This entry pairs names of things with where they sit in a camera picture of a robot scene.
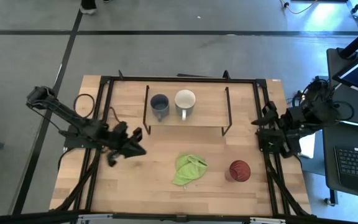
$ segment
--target person's foot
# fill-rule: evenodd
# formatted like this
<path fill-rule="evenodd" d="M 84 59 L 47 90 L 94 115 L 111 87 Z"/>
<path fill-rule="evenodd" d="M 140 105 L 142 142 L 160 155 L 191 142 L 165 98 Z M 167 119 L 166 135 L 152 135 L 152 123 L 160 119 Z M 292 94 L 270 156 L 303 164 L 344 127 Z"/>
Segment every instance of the person's foot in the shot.
<path fill-rule="evenodd" d="M 82 14 L 93 15 L 96 12 L 96 8 L 84 9 L 84 7 L 80 6 L 80 11 L 82 12 Z"/>

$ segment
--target keyboard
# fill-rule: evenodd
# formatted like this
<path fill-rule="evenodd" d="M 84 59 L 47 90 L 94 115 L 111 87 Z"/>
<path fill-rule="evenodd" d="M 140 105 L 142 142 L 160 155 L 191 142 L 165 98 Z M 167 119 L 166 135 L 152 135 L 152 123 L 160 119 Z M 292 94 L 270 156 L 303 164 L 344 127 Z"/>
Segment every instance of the keyboard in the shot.
<path fill-rule="evenodd" d="M 338 171 L 340 174 L 358 176 L 358 148 L 335 148 Z"/>

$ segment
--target green cloth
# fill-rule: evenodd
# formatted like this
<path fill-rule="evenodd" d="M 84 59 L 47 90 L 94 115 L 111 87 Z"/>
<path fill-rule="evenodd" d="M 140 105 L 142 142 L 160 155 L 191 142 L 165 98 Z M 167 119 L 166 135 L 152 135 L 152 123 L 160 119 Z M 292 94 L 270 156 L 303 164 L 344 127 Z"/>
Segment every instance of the green cloth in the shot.
<path fill-rule="evenodd" d="M 176 174 L 173 183 L 183 186 L 192 180 L 199 179 L 205 172 L 208 164 L 195 155 L 181 155 L 176 161 Z"/>

